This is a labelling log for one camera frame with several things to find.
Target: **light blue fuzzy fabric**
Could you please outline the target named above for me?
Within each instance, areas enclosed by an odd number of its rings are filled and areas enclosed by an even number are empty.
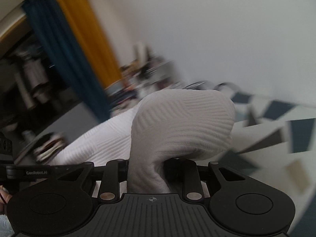
[[[10,237],[14,234],[11,224],[6,215],[0,215],[0,236]]]

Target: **human hand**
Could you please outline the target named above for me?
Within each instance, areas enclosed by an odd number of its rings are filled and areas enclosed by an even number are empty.
[[[4,204],[7,204],[9,200],[11,199],[12,195],[7,193],[3,186],[0,185],[0,214],[3,214],[4,210]]]

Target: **ribbed white fabric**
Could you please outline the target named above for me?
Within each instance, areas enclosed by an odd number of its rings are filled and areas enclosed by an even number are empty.
[[[128,192],[170,193],[163,162],[205,160],[227,150],[234,116],[233,102],[218,91],[173,89],[146,96],[132,124]]]
[[[73,165],[85,161],[104,166],[114,159],[128,159],[132,121],[138,105],[84,133],[51,161],[51,165]]]

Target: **black robotic device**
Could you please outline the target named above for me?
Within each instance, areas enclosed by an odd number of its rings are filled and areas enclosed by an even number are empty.
[[[16,237],[285,237],[295,215],[286,194],[215,161],[197,166],[191,160],[168,160],[166,180],[181,184],[182,193],[125,193],[121,198],[119,183],[128,171],[123,159],[99,167],[85,162],[2,165],[3,170],[6,177],[0,182],[12,191],[18,182],[48,177],[9,201],[7,216]],[[98,197],[92,198],[97,180]],[[211,197],[204,197],[201,181]]]

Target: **silver screw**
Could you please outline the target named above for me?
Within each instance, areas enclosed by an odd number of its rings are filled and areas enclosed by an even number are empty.
[[[189,192],[186,197],[190,200],[199,200],[202,198],[202,194],[198,192]]]
[[[100,194],[100,198],[102,200],[112,200],[115,198],[115,194],[111,192],[103,192],[102,194]]]

